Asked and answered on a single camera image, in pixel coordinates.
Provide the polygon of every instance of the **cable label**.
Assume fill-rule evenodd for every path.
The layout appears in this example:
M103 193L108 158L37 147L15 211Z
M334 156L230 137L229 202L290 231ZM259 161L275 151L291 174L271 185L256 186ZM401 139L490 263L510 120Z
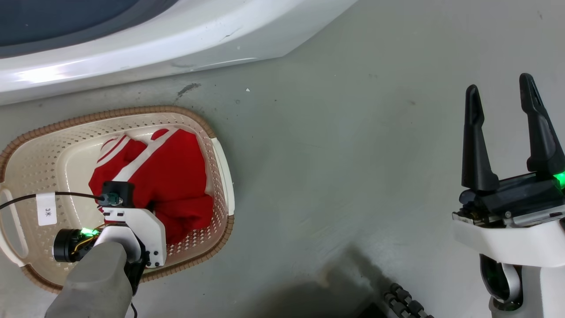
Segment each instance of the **cable label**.
M39 226L57 224L57 206L55 193L36 194L37 222Z

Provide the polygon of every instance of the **laundry basket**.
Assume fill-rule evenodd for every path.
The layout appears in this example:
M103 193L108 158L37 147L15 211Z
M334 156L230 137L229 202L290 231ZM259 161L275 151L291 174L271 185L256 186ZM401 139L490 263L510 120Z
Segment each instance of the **laundry basket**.
M92 193L88 181L100 146L126 131L149 140L160 128L176 127L198 136L206 161L206 193L214 197L211 225L195 230L182 242L167 245L165 266L146 269L142 281L179 272L208 260L220 251L232 232L234 197L224 152L210 126L197 114L175 106L148 106L105 111L51 124L12 141L0 155L0 195L4 200L53 191ZM35 200L13 204L2 211L0 248L37 286L58 293L71 263L58 263L52 247L60 229L94 228L103 215L92 199L56 198L55 225L38 226Z

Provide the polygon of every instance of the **red and white clothing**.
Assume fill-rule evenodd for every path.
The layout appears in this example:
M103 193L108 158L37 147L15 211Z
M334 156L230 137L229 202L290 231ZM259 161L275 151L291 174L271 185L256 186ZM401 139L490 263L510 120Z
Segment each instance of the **red and white clothing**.
M190 132L161 129L148 144L125 134L113 137L102 145L89 182L94 195L102 194L105 181L133 183L135 207L153 205L168 244L210 225L214 199L204 193L206 165L198 139Z

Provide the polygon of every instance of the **white washing machine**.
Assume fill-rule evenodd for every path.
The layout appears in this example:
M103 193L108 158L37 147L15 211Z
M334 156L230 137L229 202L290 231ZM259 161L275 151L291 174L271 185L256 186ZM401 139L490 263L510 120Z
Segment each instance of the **white washing machine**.
M0 105L281 57L355 1L4 0Z

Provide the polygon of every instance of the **green led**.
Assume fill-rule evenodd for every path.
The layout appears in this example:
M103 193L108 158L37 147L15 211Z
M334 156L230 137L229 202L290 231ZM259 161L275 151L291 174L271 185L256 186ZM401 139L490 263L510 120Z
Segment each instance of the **green led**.
M100 231L90 230L90 229L87 229L85 227L83 227L82 230L80 230L80 234L87 236L87 237L93 237L93 236L97 235L98 233L100 233Z
M565 172L553 175L557 180L559 180L559 188L563 190L565 188Z

